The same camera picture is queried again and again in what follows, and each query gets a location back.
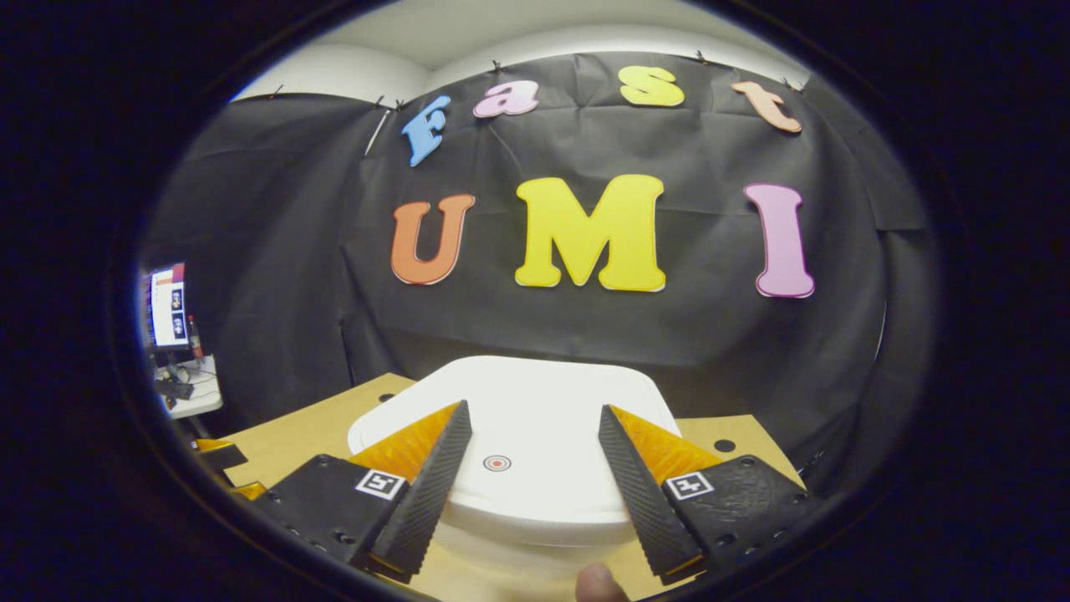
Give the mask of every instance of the monitor screen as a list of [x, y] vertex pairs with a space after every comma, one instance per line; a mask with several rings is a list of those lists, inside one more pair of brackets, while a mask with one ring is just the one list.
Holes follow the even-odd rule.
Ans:
[[143, 276], [146, 345], [155, 351], [189, 348], [186, 334], [185, 263], [150, 271]]

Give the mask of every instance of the screw hole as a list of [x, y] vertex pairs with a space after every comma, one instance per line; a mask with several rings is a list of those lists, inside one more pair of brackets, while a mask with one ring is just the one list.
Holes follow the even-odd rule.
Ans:
[[356, 543], [356, 540], [353, 538], [353, 536], [342, 530], [335, 531], [335, 539], [338, 540], [339, 543], [345, 543], [346, 545], [353, 545]]

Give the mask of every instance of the desk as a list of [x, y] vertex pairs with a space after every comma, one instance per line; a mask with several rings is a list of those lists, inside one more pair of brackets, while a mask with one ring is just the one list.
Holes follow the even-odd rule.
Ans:
[[[236, 484], [260, 481], [271, 488], [316, 454], [349, 458], [347, 435], [353, 421], [377, 407], [381, 397], [400, 393], [414, 383], [385, 374], [318, 404], [221, 437], [234, 443], [248, 459], [245, 464], [226, 469], [227, 477]], [[677, 419], [676, 423], [685, 439], [721, 460], [752, 453], [802, 484], [783, 452], [752, 416]], [[719, 439], [731, 439], [736, 448], [717, 451], [714, 444]], [[632, 600], [670, 589], [651, 574], [638, 541], [622, 546], [606, 559], [606, 565]], [[575, 586], [572, 580], [539, 580], [479, 567], [433, 539], [423, 569], [410, 584], [444, 602], [575, 602]]]
[[[194, 393], [188, 400], [174, 400], [177, 402], [174, 407], [167, 413], [171, 415], [172, 420], [190, 419], [189, 421], [197, 429], [197, 434], [208, 439], [210, 437], [196, 416], [221, 408], [223, 396], [219, 393], [219, 381], [216, 379], [215, 358], [205, 356], [203, 359], [200, 368], [197, 367], [196, 361], [177, 365], [179, 368], [184, 368], [189, 374], [189, 384], [194, 386]], [[159, 397], [159, 401], [163, 403], [164, 398]]]

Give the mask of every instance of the white wall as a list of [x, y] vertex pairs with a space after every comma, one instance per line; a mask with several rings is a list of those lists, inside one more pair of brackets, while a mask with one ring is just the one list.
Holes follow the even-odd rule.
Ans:
[[347, 44], [311, 44], [268, 70], [232, 99], [271, 94], [316, 92], [394, 106], [424, 92], [431, 72], [412, 61]]
[[606, 25], [559, 29], [489, 46], [437, 70], [423, 91], [490, 71], [493, 68], [491, 60], [508, 65], [555, 55], [610, 50], [640, 50], [692, 58], [696, 50], [701, 50], [710, 62], [738, 66], [776, 80], [786, 78], [795, 88], [801, 88], [810, 78], [809, 72], [786, 58], [773, 57], [723, 40], [661, 27]]

